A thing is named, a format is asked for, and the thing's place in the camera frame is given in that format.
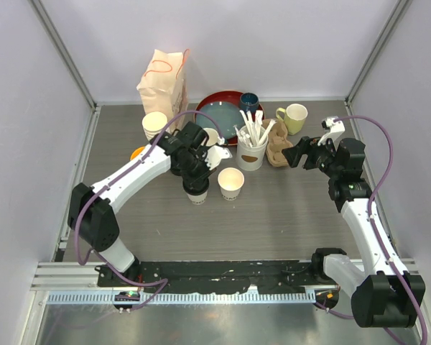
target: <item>red tray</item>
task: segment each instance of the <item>red tray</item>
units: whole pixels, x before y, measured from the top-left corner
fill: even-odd
[[[239,92],[239,91],[220,91],[220,92],[216,92],[213,93],[212,95],[209,95],[208,97],[204,98],[196,107],[196,110],[200,110],[201,108],[203,108],[206,104],[209,103],[214,103],[214,102],[229,102],[234,104],[235,106],[239,106],[239,98],[241,97],[241,95],[243,94],[243,92]],[[259,110],[264,110],[261,107],[261,104],[259,103]],[[196,116],[197,114],[195,114],[193,116],[193,121],[196,121]],[[235,136],[233,138],[231,138],[228,141],[228,146],[236,146],[238,144],[238,137]]]

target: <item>paper cup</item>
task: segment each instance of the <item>paper cup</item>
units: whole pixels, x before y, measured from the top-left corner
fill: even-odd
[[[144,127],[145,136],[148,140],[153,138],[156,134],[160,133],[164,126],[166,126],[167,117],[160,111],[153,111],[148,113],[142,119],[142,127]]]
[[[247,128],[244,126],[241,130],[247,133]],[[260,128],[260,137],[265,132],[265,128]],[[268,139],[265,140],[262,146],[247,147],[241,141],[238,141],[236,148],[236,164],[245,171],[254,171],[261,167],[264,163],[265,150],[267,149]]]
[[[223,169],[217,177],[221,187],[222,196],[225,200],[235,200],[244,184],[244,175],[234,167]]]
[[[206,197],[208,196],[208,191],[200,195],[191,195],[187,193],[187,196],[190,199],[190,201],[193,203],[193,205],[201,205],[202,203],[205,202]]]
[[[218,141],[218,132],[213,128],[203,128],[206,133],[208,133],[209,139],[206,142],[205,146],[213,146],[217,144]]]

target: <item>brown paper bag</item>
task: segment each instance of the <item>brown paper bag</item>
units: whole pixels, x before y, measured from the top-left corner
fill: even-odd
[[[184,53],[171,52],[170,54],[160,50],[154,51],[147,71],[137,86],[145,114],[161,111],[169,121],[178,113],[187,110],[184,66],[189,51],[187,49]],[[171,131],[182,128],[183,117],[172,124]]]

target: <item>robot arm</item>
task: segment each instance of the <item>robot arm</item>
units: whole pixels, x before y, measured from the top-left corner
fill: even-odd
[[[191,122],[182,131],[164,135],[150,156],[102,193],[84,215],[80,237],[129,280],[137,281],[139,260],[120,239],[116,214],[130,197],[168,170],[182,177],[186,193],[200,195],[206,192],[209,175],[221,160],[231,157],[226,148],[206,147],[207,140],[206,132]],[[70,199],[69,227],[75,228],[80,210],[95,193],[142,160],[151,147],[147,145],[138,157],[91,187],[83,183],[77,185]]]
[[[342,121],[323,121],[328,132],[321,138],[303,137],[297,146],[282,150],[290,167],[297,167],[307,155],[303,167],[318,168],[329,177],[329,196],[350,227],[363,260],[360,271],[341,249],[317,249],[312,261],[317,262],[320,279],[334,280],[351,297],[351,309],[360,327],[411,327],[417,313],[399,278],[389,266],[369,221],[369,184],[361,177],[365,145],[353,138],[333,141],[344,131]],[[372,216],[384,246],[396,268],[403,273],[415,299],[421,304],[425,284],[420,275],[410,275],[396,255],[381,225],[375,203]]]

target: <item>wooden table surface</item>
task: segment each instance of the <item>wooden table surface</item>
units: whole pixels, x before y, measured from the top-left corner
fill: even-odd
[[[342,101],[299,102],[309,115],[299,134],[321,136],[321,121],[345,116]],[[267,117],[285,102],[263,103]],[[147,140],[141,126],[142,106],[103,106],[84,182],[104,179],[129,161]],[[345,137],[353,131],[346,124]],[[117,215],[120,236],[140,260],[309,259],[318,247],[341,247],[359,258],[356,243],[334,202],[328,196],[328,178],[319,170],[262,167],[243,172],[245,183],[235,201],[225,201],[217,174],[236,167],[224,161],[210,177],[208,198],[194,206],[171,172],[154,179],[132,197]],[[69,241],[64,261],[75,261]]]

